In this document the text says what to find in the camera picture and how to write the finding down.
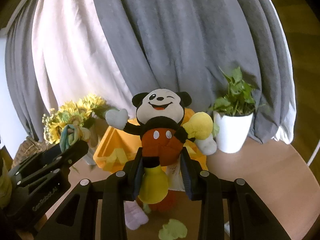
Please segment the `Mickey Mouse plush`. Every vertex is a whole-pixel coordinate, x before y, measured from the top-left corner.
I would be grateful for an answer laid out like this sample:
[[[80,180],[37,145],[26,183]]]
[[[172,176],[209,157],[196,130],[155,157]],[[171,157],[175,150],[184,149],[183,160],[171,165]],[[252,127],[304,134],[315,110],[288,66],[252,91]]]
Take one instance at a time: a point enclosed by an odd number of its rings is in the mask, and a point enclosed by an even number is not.
[[[187,92],[156,89],[132,98],[137,125],[129,122],[125,109],[111,109],[105,114],[110,126],[141,139],[144,176],[138,197],[143,203],[157,204],[167,196],[168,175],[162,168],[178,161],[187,140],[195,142],[204,155],[216,152],[214,123],[207,113],[197,112],[183,121],[185,108],[191,103]]]

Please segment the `grey curtain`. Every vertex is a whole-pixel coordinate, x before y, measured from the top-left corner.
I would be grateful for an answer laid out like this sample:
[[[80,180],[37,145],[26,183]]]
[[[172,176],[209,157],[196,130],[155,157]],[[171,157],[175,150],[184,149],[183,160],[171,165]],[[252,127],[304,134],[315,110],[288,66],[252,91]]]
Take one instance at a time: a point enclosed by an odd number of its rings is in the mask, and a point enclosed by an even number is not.
[[[37,84],[31,31],[38,0],[23,0],[10,20],[5,73],[26,133],[43,139],[46,109]],[[186,91],[206,111],[222,95],[225,73],[240,67],[255,90],[249,136],[293,141],[295,85],[289,48],[271,0],[93,0],[98,20],[132,96],[157,88]]]

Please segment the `white knotted plush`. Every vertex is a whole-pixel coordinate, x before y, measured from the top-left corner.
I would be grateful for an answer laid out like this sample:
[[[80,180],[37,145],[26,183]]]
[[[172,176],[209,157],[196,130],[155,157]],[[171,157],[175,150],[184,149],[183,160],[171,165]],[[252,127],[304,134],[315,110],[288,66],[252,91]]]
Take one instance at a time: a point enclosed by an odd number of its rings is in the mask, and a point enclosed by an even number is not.
[[[134,202],[124,202],[125,224],[130,230],[137,230],[149,221],[143,209]]]

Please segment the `green potted plant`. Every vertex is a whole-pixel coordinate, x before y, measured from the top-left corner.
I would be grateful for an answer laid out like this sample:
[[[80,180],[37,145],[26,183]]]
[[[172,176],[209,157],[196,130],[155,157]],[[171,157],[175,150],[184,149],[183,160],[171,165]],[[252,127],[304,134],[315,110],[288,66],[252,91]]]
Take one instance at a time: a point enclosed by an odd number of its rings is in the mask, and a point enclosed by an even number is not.
[[[243,79],[241,68],[234,68],[231,75],[227,75],[221,67],[219,70],[227,80],[227,92],[218,97],[208,110],[231,117],[253,114],[257,110],[252,95],[255,88]]]

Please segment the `orange plastic crate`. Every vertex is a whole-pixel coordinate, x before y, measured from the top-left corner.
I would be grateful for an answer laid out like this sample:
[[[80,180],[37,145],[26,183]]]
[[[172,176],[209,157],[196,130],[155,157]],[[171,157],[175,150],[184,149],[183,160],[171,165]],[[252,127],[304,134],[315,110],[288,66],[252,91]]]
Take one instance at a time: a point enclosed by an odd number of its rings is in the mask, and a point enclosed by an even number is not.
[[[194,115],[192,109],[186,108],[183,124]],[[195,143],[187,140],[184,146],[191,157],[198,161],[204,170],[207,170],[206,159]],[[93,160],[104,171],[115,173],[123,169],[127,161],[134,160],[141,147],[140,137],[131,135],[113,127],[108,127],[93,155]]]

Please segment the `red pompom apple toy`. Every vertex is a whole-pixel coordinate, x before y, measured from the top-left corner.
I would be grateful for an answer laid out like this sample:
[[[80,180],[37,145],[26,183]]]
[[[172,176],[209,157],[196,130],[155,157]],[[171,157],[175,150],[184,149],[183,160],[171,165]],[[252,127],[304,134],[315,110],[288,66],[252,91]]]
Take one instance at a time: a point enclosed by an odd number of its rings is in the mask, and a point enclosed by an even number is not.
[[[169,190],[167,196],[161,202],[156,204],[143,203],[139,198],[136,198],[136,201],[146,214],[153,211],[169,212],[177,204],[177,192]]]

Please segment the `beige curtain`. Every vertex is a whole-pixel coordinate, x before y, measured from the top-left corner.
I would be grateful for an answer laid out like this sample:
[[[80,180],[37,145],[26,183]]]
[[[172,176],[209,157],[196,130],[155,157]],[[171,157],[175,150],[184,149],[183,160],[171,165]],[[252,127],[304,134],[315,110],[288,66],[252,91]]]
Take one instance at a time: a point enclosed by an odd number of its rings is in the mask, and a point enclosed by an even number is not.
[[[88,94],[135,117],[93,0],[38,0],[31,31],[37,84],[47,110]]]

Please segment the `sunflower bouquet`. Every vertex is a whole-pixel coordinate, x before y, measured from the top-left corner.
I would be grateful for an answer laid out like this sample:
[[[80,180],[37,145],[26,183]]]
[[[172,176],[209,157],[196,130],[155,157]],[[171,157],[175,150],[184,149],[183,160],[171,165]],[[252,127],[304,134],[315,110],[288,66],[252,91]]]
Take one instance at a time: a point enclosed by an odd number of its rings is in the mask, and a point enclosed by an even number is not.
[[[58,109],[52,108],[48,115],[43,115],[44,139],[47,143],[58,144],[64,127],[74,125],[91,130],[91,145],[95,147],[99,142],[95,120],[104,119],[105,113],[111,109],[115,108],[95,94],[88,94],[78,101],[66,101]]]

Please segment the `patterned brown cloth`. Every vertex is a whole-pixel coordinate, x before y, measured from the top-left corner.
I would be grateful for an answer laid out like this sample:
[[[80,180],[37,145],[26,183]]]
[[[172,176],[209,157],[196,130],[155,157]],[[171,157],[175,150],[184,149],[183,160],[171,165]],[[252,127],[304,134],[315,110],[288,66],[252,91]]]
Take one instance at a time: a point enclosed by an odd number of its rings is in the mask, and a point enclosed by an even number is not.
[[[11,167],[14,168],[30,156],[48,150],[49,147],[50,144],[45,141],[35,141],[32,137],[27,136],[25,141],[20,144]]]

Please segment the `green frog plush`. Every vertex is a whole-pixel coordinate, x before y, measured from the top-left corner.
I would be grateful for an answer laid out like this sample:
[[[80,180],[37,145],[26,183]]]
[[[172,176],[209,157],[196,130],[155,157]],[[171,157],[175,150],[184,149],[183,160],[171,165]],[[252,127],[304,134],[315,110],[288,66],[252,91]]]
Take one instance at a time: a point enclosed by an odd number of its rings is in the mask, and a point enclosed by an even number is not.
[[[182,222],[171,218],[167,224],[163,224],[163,227],[159,230],[158,237],[161,240],[175,240],[185,238],[187,233],[188,229]]]

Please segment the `white plant pot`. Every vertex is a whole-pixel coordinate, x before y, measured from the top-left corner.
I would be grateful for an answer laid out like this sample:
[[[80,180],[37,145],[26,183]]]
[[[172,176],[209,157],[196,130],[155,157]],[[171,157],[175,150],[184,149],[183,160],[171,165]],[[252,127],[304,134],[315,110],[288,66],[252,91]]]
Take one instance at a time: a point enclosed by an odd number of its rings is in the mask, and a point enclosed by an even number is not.
[[[219,127],[217,148],[225,153],[236,153],[242,148],[251,126],[253,113],[246,116],[227,116],[214,112],[214,124]]]

